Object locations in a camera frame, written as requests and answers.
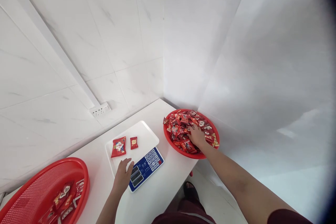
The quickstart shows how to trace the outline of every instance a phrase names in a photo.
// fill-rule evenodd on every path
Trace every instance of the red basket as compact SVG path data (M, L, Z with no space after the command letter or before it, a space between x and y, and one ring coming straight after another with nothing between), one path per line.
M36 224L50 209L57 192L66 182L84 179L82 196L75 211L62 224L74 224L80 217L90 191L89 173L83 160L68 157L52 163L32 177L0 211L0 224Z
M179 112L179 111L180 111L180 112L184 112L184 111L191 111L191 110L189 110L189 109L174 110L174 111L170 112L170 113L166 116L166 119L169 119L170 114L175 114L175 113L177 113L177 112ZM201 114L200 112L197 112L197 114L203 116L203 118L205 118L205 119L208 121L208 123L210 124L210 126L212 127L213 131L214 131L215 134L216 134L216 138L217 138L218 144L220 144L220 142L219 142L219 134L218 134L218 131L217 131L216 127L214 126L214 124L213 124L213 123L212 123L212 122L211 122L205 115ZM173 142L172 142L171 139L170 139L169 132L167 131L167 128L168 128L168 126L164 124L164 125L163 125L164 135L166 136L166 139L167 139L168 143L169 143L169 144L170 144L170 145L171 145L177 152L181 153L183 156L187 156L188 158L193 158L193 159L206 159L206 156L205 156L203 153L189 154L189 153L186 153L186 152L180 150L178 147L176 147L176 145L173 144Z

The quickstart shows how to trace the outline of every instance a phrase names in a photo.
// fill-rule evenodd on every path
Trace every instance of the hand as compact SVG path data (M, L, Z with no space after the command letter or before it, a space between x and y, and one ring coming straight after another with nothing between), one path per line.
M191 135L188 136L191 142L195 144L198 148L206 143L204 133L196 124L192 124L192 126L189 126L189 130L191 132Z
M114 178L114 183L113 183L111 192L115 193L116 195L120 197L126 191L127 186L130 183L131 173L132 173L132 169L134 166L134 162L132 161L128 167L128 170L126 171L126 166L130 161L131 161L131 158L120 161L117 174L115 175L115 178Z

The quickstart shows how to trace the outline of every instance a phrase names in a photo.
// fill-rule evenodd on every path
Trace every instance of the person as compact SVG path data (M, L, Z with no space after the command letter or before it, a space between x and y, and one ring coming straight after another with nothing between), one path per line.
M234 196L248 224L311 223L240 165L209 145L199 127L193 124L189 129L192 143L207 157L218 177ZM126 171L130 160L125 159L120 162L111 193L96 224L114 224L119 201L130 181L134 165L134 162L131 162ZM215 223L206 214L193 184L186 182L183 185L183 190L185 197L180 201L178 211L163 213L157 216L152 224Z

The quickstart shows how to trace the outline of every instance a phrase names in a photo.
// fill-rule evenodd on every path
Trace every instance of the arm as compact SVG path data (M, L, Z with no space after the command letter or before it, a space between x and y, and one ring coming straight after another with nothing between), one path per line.
M128 183L130 182L134 165L134 162L131 162L128 170L126 171L126 166L130 161L131 159L124 159L120 162L114 178L111 193L105 202L103 210L101 211L96 224L114 224L121 196L124 194Z
M266 224L270 214L277 209L295 211L240 165L209 145L200 128L194 125L194 129L189 129L191 141L207 157L221 181L236 199L249 224Z

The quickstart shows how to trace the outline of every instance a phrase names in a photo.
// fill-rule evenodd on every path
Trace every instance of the candy pile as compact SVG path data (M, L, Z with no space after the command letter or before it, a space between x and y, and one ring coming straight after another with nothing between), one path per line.
M130 138L130 141L131 141L131 150L139 147L137 136ZM114 139L111 158L122 156L125 154L126 154L126 137L123 136L121 138Z
M82 196L84 179L76 183L76 188L73 183L73 181L65 183L62 191L56 194L52 206L38 221L40 224L61 224L69 214L74 212Z
M199 115L196 111L178 111L176 114L170 114L168 118L163 119L163 124L167 125L167 131L170 133L171 141L184 152L189 154L201 153L200 149L190 141L188 129L192 123L201 128L205 140L213 147L219 146L216 134L208 121Z

